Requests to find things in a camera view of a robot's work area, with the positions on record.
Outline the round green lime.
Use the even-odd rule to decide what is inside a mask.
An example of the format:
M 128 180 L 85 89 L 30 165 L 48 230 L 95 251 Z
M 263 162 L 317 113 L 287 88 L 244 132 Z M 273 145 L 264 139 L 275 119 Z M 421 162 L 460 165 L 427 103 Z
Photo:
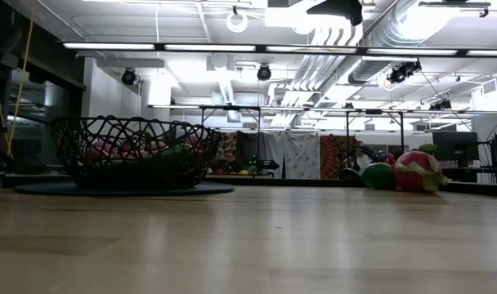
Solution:
M 361 179 L 374 189 L 394 189 L 396 186 L 393 168 L 387 163 L 371 163 L 362 172 Z

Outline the pink dragon fruit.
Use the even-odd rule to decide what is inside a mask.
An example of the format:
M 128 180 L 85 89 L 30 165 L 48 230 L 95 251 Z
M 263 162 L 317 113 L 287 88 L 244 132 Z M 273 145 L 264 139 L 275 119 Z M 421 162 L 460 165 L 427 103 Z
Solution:
M 396 188 L 403 191 L 434 193 L 450 180 L 442 173 L 441 164 L 421 151 L 402 154 L 393 166 Z

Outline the large purple grape bunch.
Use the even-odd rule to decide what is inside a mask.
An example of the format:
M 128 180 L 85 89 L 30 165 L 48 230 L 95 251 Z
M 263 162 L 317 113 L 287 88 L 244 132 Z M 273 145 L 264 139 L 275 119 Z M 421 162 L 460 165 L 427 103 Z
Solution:
M 155 140 L 100 140 L 87 147 L 84 155 L 88 160 L 140 160 L 174 154 L 175 150 Z

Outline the black overhead light bar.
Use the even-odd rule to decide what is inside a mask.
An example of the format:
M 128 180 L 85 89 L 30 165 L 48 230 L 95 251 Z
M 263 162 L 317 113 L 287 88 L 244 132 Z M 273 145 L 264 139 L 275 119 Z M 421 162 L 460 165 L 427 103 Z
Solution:
M 139 42 L 65 42 L 75 51 L 152 51 L 152 52 L 227 52 L 255 54 L 302 54 L 335 56 L 415 56 L 429 58 L 497 58 L 497 48 L 434 47 L 351 47 L 314 45 L 215 44 L 215 43 L 139 43 Z

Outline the orange patterned hanging cloth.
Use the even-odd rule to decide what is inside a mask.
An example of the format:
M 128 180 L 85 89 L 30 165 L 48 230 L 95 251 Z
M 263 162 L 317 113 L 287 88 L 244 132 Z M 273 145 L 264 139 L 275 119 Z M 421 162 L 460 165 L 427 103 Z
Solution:
M 338 179 L 345 167 L 347 145 L 352 139 L 332 134 L 320 137 L 320 178 L 322 180 Z

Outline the person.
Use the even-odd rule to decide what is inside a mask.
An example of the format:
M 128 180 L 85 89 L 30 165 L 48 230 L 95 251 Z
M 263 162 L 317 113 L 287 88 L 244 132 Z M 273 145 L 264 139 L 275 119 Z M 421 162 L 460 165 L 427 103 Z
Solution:
M 378 155 L 362 141 L 357 141 L 355 146 L 354 163 L 356 171 L 361 174 L 366 167 L 378 161 Z
M 240 162 L 235 158 L 232 152 L 226 152 L 224 154 L 224 159 L 219 162 L 218 168 L 222 170 L 224 174 L 238 174 L 243 170 Z

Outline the white patterned hanging cloth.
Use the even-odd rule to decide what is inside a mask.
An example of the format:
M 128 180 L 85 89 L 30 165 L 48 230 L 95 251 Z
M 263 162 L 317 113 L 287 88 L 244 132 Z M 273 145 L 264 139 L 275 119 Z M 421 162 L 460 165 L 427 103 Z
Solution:
M 317 133 L 284 134 L 284 170 L 287 179 L 320 179 L 320 139 Z

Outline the light grey hanging cloth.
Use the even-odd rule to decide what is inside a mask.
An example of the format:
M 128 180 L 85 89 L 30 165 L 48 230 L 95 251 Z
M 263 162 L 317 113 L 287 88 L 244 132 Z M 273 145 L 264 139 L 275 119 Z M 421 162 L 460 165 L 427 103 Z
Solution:
M 283 132 L 262 132 L 260 135 L 260 158 L 262 160 L 273 160 L 279 167 L 275 170 L 263 169 L 267 174 L 271 172 L 275 179 L 282 177 L 284 161 L 284 133 Z

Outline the dark grey hanging cloth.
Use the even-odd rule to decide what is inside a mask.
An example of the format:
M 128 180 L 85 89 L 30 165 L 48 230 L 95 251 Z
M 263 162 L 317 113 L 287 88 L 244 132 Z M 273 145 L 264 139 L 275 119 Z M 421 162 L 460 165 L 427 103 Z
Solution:
M 262 132 L 237 132 L 236 159 L 243 168 L 255 166 L 257 160 L 264 159 Z

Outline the round dark blue mat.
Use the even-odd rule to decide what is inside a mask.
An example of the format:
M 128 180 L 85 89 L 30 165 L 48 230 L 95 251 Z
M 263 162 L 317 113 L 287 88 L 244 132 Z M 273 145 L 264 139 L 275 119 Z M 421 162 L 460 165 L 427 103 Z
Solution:
M 98 197 L 168 197 L 191 196 L 205 194 L 223 194 L 235 190 L 233 185 L 202 182 L 191 188 L 183 189 L 89 189 L 79 188 L 74 182 L 40 183 L 32 185 L 18 185 L 14 188 L 17 193 L 52 196 L 98 196 Z

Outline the silver ventilation duct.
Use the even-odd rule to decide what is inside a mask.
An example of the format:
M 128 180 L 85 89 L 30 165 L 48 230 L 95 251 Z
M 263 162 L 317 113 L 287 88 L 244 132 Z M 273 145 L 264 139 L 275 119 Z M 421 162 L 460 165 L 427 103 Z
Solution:
M 439 20 L 438 9 L 421 7 L 424 0 L 399 0 L 365 37 L 366 47 L 418 47 L 439 32 L 447 19 Z M 391 61 L 356 60 L 348 74 L 350 84 L 365 84 L 387 68 Z

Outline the background black station frame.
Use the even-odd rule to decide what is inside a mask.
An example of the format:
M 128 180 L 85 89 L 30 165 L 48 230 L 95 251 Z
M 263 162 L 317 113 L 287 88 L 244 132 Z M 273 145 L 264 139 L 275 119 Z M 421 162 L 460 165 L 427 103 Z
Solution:
M 353 137 L 372 145 L 411 147 L 439 131 L 471 131 L 475 114 L 416 109 L 345 109 L 249 105 L 149 105 L 161 118 L 223 132 L 314 133 Z

